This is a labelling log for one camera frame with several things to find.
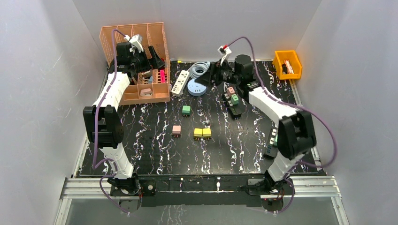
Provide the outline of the white power strip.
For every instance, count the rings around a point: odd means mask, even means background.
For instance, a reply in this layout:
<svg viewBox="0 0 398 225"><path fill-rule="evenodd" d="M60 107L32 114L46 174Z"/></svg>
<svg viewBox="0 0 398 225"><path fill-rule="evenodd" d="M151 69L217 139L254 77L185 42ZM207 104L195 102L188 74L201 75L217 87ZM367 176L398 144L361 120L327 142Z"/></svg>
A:
<svg viewBox="0 0 398 225"><path fill-rule="evenodd" d="M187 70L182 70L178 75L178 78L171 89L171 93L173 96L179 97L182 95L183 90L190 78L190 73Z"/></svg>

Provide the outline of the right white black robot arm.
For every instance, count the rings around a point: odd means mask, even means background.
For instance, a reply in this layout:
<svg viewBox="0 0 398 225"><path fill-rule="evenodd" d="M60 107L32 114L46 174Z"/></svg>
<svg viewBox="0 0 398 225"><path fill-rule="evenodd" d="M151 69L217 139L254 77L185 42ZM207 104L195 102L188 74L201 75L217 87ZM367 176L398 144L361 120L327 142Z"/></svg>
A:
<svg viewBox="0 0 398 225"><path fill-rule="evenodd" d="M234 67L224 60L211 62L198 81L206 86L222 82L235 85L241 98L265 113L276 125L278 152L259 186L270 194L277 194L287 183L291 169L317 144L311 113L277 99L268 91L256 62L248 55L238 55Z"/></svg>

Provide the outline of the round blue power socket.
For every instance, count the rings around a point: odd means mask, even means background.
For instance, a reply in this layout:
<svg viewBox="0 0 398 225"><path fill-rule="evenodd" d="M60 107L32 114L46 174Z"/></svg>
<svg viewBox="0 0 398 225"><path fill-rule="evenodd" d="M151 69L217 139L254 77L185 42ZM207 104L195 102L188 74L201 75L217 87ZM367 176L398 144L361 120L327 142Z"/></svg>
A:
<svg viewBox="0 0 398 225"><path fill-rule="evenodd" d="M187 84L187 90L192 96L199 97L206 93L207 87L196 82L196 79L191 79Z"/></svg>

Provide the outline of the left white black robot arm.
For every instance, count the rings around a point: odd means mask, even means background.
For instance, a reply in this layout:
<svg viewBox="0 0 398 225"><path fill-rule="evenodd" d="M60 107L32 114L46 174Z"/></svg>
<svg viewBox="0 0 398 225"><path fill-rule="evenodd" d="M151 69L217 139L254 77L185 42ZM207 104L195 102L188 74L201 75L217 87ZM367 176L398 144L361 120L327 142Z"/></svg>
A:
<svg viewBox="0 0 398 225"><path fill-rule="evenodd" d="M152 69L163 69L165 62L153 46L148 47L150 58L137 44L120 42L114 45L114 58L108 68L106 84L98 99L83 109L83 118L88 139L94 145L92 167L96 169L98 152L104 155L114 172L113 177L124 180L122 189L129 195L140 190L140 182L133 178L134 167L128 160L122 141L124 128L117 109L123 93L134 75Z"/></svg>

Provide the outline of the yellow plug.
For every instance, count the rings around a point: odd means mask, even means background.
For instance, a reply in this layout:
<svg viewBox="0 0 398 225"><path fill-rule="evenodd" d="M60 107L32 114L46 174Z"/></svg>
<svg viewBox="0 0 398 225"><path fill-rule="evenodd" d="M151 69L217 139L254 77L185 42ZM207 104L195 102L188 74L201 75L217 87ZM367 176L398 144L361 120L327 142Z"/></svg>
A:
<svg viewBox="0 0 398 225"><path fill-rule="evenodd" d="M203 129L202 128L194 128L193 138L194 140L199 140L203 137Z"/></svg>
<svg viewBox="0 0 398 225"><path fill-rule="evenodd" d="M203 128L202 129L202 138L203 139L210 139L212 137L211 128Z"/></svg>

